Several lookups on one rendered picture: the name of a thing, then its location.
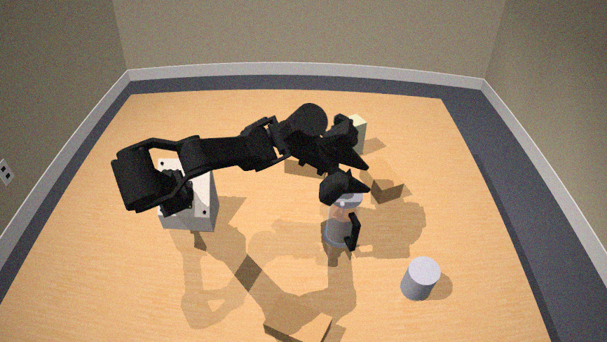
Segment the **grey cylinder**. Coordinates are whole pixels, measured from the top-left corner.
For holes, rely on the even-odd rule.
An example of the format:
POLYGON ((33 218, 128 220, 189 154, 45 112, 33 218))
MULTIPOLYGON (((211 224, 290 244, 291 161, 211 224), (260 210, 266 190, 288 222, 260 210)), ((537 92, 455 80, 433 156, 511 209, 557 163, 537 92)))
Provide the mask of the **grey cylinder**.
POLYGON ((426 256, 412 260, 402 278, 400 289, 403 295, 413 301, 420 301, 429 295, 441 275, 438 263, 426 256))

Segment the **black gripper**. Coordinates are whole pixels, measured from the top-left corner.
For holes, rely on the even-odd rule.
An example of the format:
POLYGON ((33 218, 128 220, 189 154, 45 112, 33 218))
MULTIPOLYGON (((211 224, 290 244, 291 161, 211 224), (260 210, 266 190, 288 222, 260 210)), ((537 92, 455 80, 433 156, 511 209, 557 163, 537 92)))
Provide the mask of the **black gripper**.
POLYGON ((368 193, 371 189, 354 178, 350 168, 347 171, 339 168, 340 163, 360 170, 369 169, 369 166, 353 147, 349 147, 340 153, 334 152, 334 155, 329 158, 319 147, 318 139, 322 140, 322 137, 318 136, 307 143, 301 154, 296 158, 299 159, 298 165, 303 167, 307 163, 316 168, 317 174, 320 176, 327 172, 327 176, 320 183, 320 202, 331 207, 342 194, 368 193))

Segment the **glass french press coffee maker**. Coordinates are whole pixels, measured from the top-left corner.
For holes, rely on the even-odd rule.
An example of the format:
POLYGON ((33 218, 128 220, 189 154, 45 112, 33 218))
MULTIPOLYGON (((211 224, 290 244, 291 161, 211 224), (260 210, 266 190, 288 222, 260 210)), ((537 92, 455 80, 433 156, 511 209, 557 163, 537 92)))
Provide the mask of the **glass french press coffee maker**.
POLYGON ((348 247, 350 252, 355 251, 357 238, 360 234, 361 223, 358 220, 360 203, 363 193, 347 193, 329 208, 327 225, 322 237, 332 247, 348 247))

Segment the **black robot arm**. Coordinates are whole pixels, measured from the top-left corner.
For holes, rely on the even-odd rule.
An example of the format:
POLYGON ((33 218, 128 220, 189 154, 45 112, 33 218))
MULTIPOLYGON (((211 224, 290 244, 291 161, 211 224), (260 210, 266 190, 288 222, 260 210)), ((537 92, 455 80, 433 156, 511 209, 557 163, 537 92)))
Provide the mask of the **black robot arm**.
POLYGON ((211 170, 238 165, 243 171, 259 172, 290 156, 298 157, 320 135, 317 143, 329 158, 357 145, 352 119, 338 114, 333 123, 326 132, 326 113, 316 104, 305 103, 286 120, 278 123, 275 115, 265 116, 236 137, 193 135, 179 141, 151 137, 119 150, 111 167, 126 210, 141 213, 160 205, 165 218, 192 208, 193 182, 189 180, 211 170), (273 147, 283 156, 278 158, 273 147), (178 169, 157 170, 149 153, 152 148, 176 151, 185 176, 178 169))

